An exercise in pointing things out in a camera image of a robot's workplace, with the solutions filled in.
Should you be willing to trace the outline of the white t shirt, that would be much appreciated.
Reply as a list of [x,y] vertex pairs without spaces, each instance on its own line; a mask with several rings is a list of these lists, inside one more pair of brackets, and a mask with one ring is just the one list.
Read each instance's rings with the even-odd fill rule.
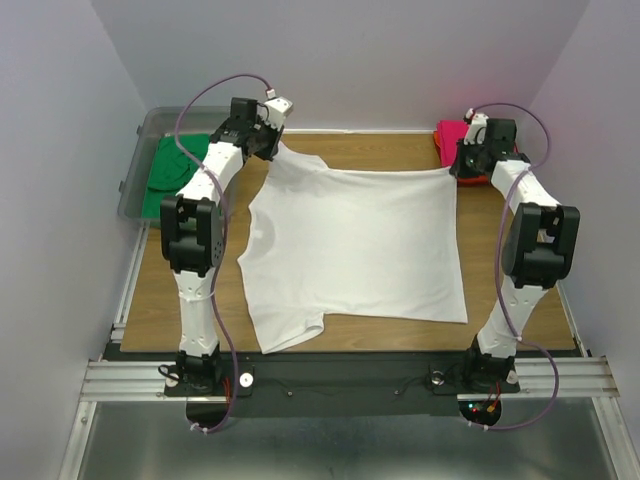
[[333,169],[281,147],[249,212],[238,263],[265,354],[320,335],[328,314],[468,320],[445,169]]

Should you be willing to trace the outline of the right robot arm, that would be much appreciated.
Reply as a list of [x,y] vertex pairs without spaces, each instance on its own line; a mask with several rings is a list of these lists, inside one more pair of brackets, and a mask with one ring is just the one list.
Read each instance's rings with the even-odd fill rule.
[[516,149],[514,120],[469,110],[465,122],[449,172],[458,180],[486,177],[505,205],[494,259],[497,300],[465,353],[461,382],[470,389],[514,385],[524,328],[538,302],[570,272],[580,212],[539,182]]

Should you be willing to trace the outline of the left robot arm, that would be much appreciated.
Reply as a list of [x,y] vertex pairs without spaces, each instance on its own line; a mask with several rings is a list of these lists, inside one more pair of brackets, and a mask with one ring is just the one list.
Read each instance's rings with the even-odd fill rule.
[[273,159],[292,108],[290,100],[274,92],[265,102],[232,99],[192,179],[161,202],[161,251],[177,285],[181,321],[176,361],[159,368],[168,396],[209,396],[229,389],[232,371],[220,359],[213,307],[228,227],[225,191],[250,157]]

